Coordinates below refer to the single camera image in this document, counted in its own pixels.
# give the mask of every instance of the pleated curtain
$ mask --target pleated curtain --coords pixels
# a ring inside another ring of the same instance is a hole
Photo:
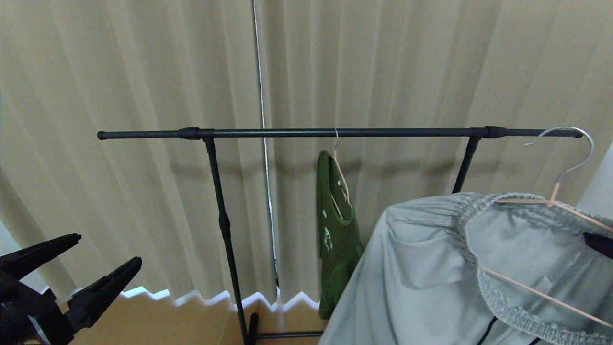
[[[574,125],[597,146],[568,203],[613,139],[611,2],[256,1],[257,25],[252,6],[0,5],[0,217],[22,246],[83,235],[42,272],[60,295],[135,255],[131,287],[232,290],[204,145],[98,130]],[[529,140],[483,139],[464,190],[548,195],[587,153]],[[275,300],[273,231],[281,299],[319,300],[314,169],[333,142],[266,140],[271,222],[263,140],[216,140],[244,297]],[[450,193],[466,142],[341,138],[362,242],[388,205]]]

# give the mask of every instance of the clothes rack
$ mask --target clothes rack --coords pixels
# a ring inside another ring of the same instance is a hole
[[[468,144],[460,170],[455,180],[453,193],[461,191],[468,168],[473,159],[481,139],[495,139],[505,136],[537,136],[544,130],[534,129],[507,129],[498,126],[472,127],[472,128],[288,128],[288,129],[202,129],[198,127],[182,128],[176,131],[116,131],[98,132],[100,140],[106,139],[137,139],[137,138],[180,138],[187,140],[203,140],[208,153],[208,160],[213,175],[213,185],[219,209],[219,228],[226,247],[226,256],[232,279],[234,298],[237,303],[238,321],[244,345],[253,345],[257,339],[267,338],[299,338],[307,336],[321,336],[323,331],[293,331],[282,333],[258,333],[257,313],[249,318],[247,327],[245,312],[243,310],[240,285],[232,249],[230,235],[230,219],[226,213],[221,176],[215,151],[216,138],[321,138],[321,137],[469,137]],[[557,130],[547,133],[546,136],[581,138],[582,134],[573,130]]]

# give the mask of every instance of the gray fabric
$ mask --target gray fabric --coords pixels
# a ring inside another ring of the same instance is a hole
[[[494,315],[484,344],[613,345],[610,328],[481,268],[611,322],[613,260],[582,234],[613,236],[556,207],[495,203],[504,198],[541,197],[457,193],[386,209],[320,344],[470,345]]]

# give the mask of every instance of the clothes hanger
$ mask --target clothes hanger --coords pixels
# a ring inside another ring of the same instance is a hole
[[[338,160],[337,160],[338,131],[336,128],[334,128],[334,133],[336,134],[336,138],[334,139],[334,151],[332,154],[332,160],[337,166],[337,170],[338,170],[339,175],[341,176],[343,185],[340,184],[341,180],[339,180],[337,183],[341,187],[341,191],[343,192],[343,196],[345,197],[345,202],[347,202],[349,207],[353,210],[353,205],[349,201],[349,188],[347,187],[347,182],[345,181],[345,175],[343,175],[343,170],[341,170],[341,166],[338,164]],[[343,214],[341,213],[340,208],[338,207],[337,201],[334,199],[334,195],[332,195],[332,202],[334,202],[334,207],[337,209],[337,214],[339,215],[339,217],[341,217],[344,220]]]
[[[529,145],[533,145],[534,143],[536,143],[539,139],[541,139],[545,134],[553,131],[553,130],[576,130],[578,132],[580,132],[581,134],[583,134],[588,142],[590,143],[590,152],[587,154],[587,157],[579,164],[577,164],[576,166],[573,166],[572,168],[562,172],[559,176],[558,179],[555,182],[554,185],[554,189],[551,192],[551,196],[549,197],[549,199],[547,200],[529,200],[529,199],[503,199],[503,200],[498,200],[499,203],[518,203],[518,204],[546,204],[547,207],[552,207],[552,206],[556,206],[559,207],[567,212],[570,212],[574,215],[576,215],[579,218],[585,219],[588,222],[598,225],[599,227],[610,231],[613,233],[613,228],[603,224],[597,220],[595,220],[594,218],[588,217],[585,214],[582,214],[580,212],[575,211],[574,209],[571,209],[570,207],[564,205],[563,203],[557,201],[555,199],[558,190],[560,189],[560,184],[562,184],[562,179],[564,178],[564,175],[566,175],[566,173],[575,170],[577,168],[582,167],[591,157],[592,154],[594,153],[594,140],[592,139],[592,137],[587,134],[586,131],[582,130],[581,128],[577,128],[577,127],[572,127],[572,126],[558,126],[558,127],[553,127],[551,129],[548,129],[546,131],[543,131],[541,134],[539,134],[532,142],[529,142],[528,144],[524,144],[524,146],[529,146]]]
[[[551,196],[549,197],[548,200],[502,199],[502,200],[499,200],[498,202],[499,203],[546,204],[547,207],[556,206],[556,207],[564,209],[564,210],[566,210],[566,211],[568,211],[568,212],[570,212],[572,214],[575,214],[575,215],[577,215],[580,218],[588,220],[591,223],[599,225],[599,226],[603,227],[606,230],[613,231],[613,229],[611,227],[609,227],[609,226],[607,226],[607,225],[605,225],[605,224],[603,224],[603,223],[601,223],[601,222],[599,222],[599,221],[597,221],[595,219],[587,217],[586,215],[583,215],[580,212],[577,212],[577,211],[569,208],[568,206],[565,206],[564,204],[560,203],[559,201],[555,200],[555,196],[558,193],[558,189],[560,189],[560,184],[562,183],[562,178],[564,177],[564,175],[566,173],[572,171],[572,170],[580,168],[581,166],[583,166],[585,164],[585,162],[587,162],[592,157],[592,154],[594,153],[594,140],[592,139],[592,137],[589,134],[587,134],[587,132],[585,132],[584,130],[582,130],[580,128],[572,127],[572,126],[558,126],[558,127],[553,127],[553,128],[551,128],[549,130],[543,131],[541,134],[539,134],[536,137],[536,139],[534,141],[529,142],[528,144],[525,144],[524,146],[529,146],[529,145],[532,145],[532,144],[536,143],[536,141],[538,141],[538,139],[541,139],[545,134],[547,134],[547,133],[549,133],[549,132],[551,132],[553,130],[576,130],[576,131],[580,132],[581,134],[583,134],[587,138],[587,140],[590,142],[590,152],[588,153],[587,157],[581,163],[579,163],[578,165],[573,166],[572,168],[564,171],[563,173],[561,173],[558,176],[558,179],[557,179],[557,181],[556,181],[556,183],[554,185],[554,190],[551,193]],[[603,320],[601,320],[601,319],[599,319],[599,318],[597,318],[595,316],[592,316],[592,315],[590,315],[590,314],[588,314],[588,313],[586,313],[584,311],[581,311],[581,310],[579,310],[579,309],[577,309],[577,308],[575,308],[573,306],[570,306],[570,305],[568,305],[568,304],[566,304],[566,303],[564,303],[562,301],[556,300],[555,298],[553,298],[553,297],[551,297],[549,295],[546,295],[545,293],[542,293],[542,292],[540,292],[538,290],[535,290],[535,289],[533,289],[533,288],[531,288],[531,287],[529,287],[527,285],[524,285],[524,284],[522,284],[522,283],[520,283],[518,281],[515,281],[515,280],[513,280],[513,279],[511,279],[511,278],[509,278],[507,276],[504,276],[504,275],[502,275],[500,273],[494,272],[491,269],[488,269],[488,268],[485,268],[485,267],[482,267],[482,268],[483,268],[484,271],[486,271],[486,272],[488,272],[488,273],[490,273],[490,274],[492,274],[492,275],[494,275],[494,276],[496,276],[498,278],[504,279],[504,280],[506,280],[506,281],[508,281],[510,283],[513,283],[513,284],[515,284],[515,285],[517,285],[519,287],[522,287],[522,288],[524,288],[524,289],[526,289],[528,291],[531,291],[531,292],[533,292],[533,293],[535,293],[535,294],[537,294],[537,295],[539,295],[539,296],[541,296],[541,297],[543,297],[543,298],[545,298],[545,299],[547,299],[547,300],[549,300],[551,302],[554,302],[554,303],[556,303],[556,304],[558,304],[560,306],[563,306],[564,308],[570,309],[570,310],[572,310],[572,311],[574,311],[574,312],[576,312],[576,313],[578,313],[578,314],[580,314],[582,316],[585,316],[585,317],[587,317],[588,319],[590,319],[592,321],[598,322],[601,325],[613,328],[612,324],[610,324],[610,323],[608,323],[606,321],[603,321]]]

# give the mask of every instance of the green sleeveless shirt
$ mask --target green sleeveless shirt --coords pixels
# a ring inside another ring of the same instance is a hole
[[[356,213],[345,200],[337,165],[327,151],[317,163],[316,212],[321,258],[321,302],[319,317],[329,319],[345,289],[364,248],[360,243]],[[339,215],[334,201],[342,214]]]

